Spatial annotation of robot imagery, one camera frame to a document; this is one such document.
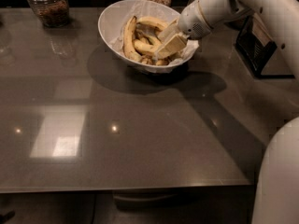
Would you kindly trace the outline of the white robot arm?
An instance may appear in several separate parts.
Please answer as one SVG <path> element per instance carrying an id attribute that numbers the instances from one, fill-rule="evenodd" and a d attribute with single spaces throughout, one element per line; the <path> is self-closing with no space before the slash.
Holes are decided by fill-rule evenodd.
<path id="1" fill-rule="evenodd" d="M 159 53 L 173 49 L 177 35 L 198 40 L 215 25 L 247 12 L 258 15 L 280 49 L 285 63 L 299 78 L 299 3 L 296 0 L 194 0 L 159 37 Z M 278 128 L 270 139 L 258 175 L 251 224 L 299 224 L 299 118 Z"/>

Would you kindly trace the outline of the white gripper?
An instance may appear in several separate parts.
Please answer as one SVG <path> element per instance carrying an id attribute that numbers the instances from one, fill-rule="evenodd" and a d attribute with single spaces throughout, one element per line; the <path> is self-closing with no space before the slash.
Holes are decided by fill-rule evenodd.
<path id="1" fill-rule="evenodd" d="M 251 14 L 252 10 L 238 0 L 194 0 L 177 20 L 171 21 L 157 35 L 163 44 L 154 52 L 154 57 L 164 59 L 187 46 L 188 39 L 177 34 L 179 31 L 189 39 L 197 40 L 209 35 L 220 24 L 241 20 Z"/>

